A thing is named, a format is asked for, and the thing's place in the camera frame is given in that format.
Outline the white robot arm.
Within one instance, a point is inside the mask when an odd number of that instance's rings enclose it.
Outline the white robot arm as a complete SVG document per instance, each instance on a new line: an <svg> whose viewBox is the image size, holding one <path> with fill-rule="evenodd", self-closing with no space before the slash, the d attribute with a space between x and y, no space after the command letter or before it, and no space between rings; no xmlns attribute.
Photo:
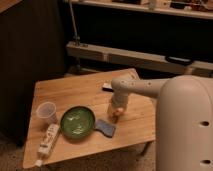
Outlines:
<svg viewBox="0 0 213 171"><path fill-rule="evenodd" d="M156 171L213 171L213 78L125 74L111 86L111 111L125 109L131 93L157 100Z"/></svg>

